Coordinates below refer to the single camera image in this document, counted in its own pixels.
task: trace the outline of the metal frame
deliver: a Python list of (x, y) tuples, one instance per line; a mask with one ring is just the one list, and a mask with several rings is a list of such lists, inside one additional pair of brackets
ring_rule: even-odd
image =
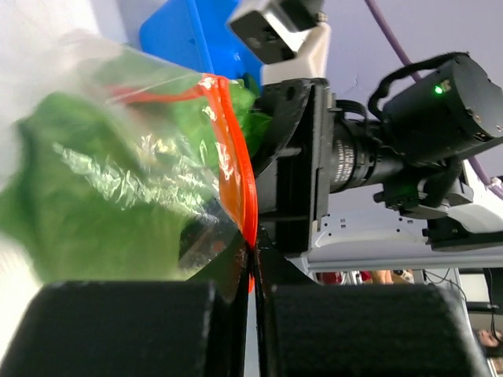
[(359, 271), (347, 271), (347, 277), (350, 285), (363, 284), (362, 275)]
[(331, 205), (321, 231), (313, 235), (309, 271), (503, 267), (503, 247), (435, 252), (425, 244), (426, 228), (426, 221), (384, 208), (338, 213)]

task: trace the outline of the screw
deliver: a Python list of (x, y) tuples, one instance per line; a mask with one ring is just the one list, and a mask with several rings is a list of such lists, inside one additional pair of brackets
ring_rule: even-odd
[(248, 38), (248, 44), (253, 49), (260, 49), (262, 47), (262, 43), (257, 38), (255, 38), (255, 37)]
[(336, 95), (330, 90), (327, 90), (327, 108), (334, 108), (336, 106)]
[(326, 13), (323, 13), (323, 12), (318, 12), (318, 14), (316, 15), (316, 18), (318, 19), (318, 22), (327, 22), (329, 20)]

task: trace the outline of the clear plastic bag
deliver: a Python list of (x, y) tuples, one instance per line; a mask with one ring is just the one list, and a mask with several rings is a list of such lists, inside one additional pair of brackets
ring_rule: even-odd
[(255, 242), (248, 149), (269, 120), (240, 83), (83, 34), (38, 62), (0, 232), (41, 283), (186, 279)]

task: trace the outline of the black metal bracket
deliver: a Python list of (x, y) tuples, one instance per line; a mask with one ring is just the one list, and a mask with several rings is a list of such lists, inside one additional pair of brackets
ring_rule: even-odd
[(259, 220), (283, 254), (308, 252), (313, 223), (329, 210), (330, 98), (326, 80), (294, 79), (264, 86), (257, 101), (273, 116), (252, 160)]
[(457, 179), (438, 207), (424, 205), (428, 187), (419, 190), (421, 177), (429, 173), (409, 167), (401, 174), (383, 183), (383, 191), (374, 195), (376, 203), (384, 202), (386, 208), (397, 210), (404, 218), (434, 220), (446, 218), (451, 207), (473, 203), (473, 189)]
[(423, 230), (433, 251), (470, 251), (503, 246), (503, 232), (472, 233), (452, 218), (428, 221)]

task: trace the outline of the orange zipper seal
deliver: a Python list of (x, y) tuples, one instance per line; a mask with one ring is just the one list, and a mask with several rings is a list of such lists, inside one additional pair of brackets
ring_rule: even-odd
[[(228, 161), (220, 161), (218, 180), (220, 199), (229, 216), (236, 222), (249, 247), (255, 247), (259, 226), (255, 176), (246, 140), (233, 110), (229, 80), (216, 75), (204, 75), (198, 85), (180, 94), (156, 94), (118, 86), (112, 86), (109, 89), (116, 96), (122, 97), (119, 100), (124, 104), (171, 103), (190, 101), (202, 96), (207, 98), (211, 110), (215, 113), (215, 119), (211, 120), (211, 125), (217, 142), (225, 147), (227, 155), (230, 149), (231, 152), (234, 152), (239, 170), (231, 172), (229, 169), (232, 170), (233, 167), (229, 166)], [(233, 165), (232, 156), (229, 157), (229, 160), (230, 165)]]

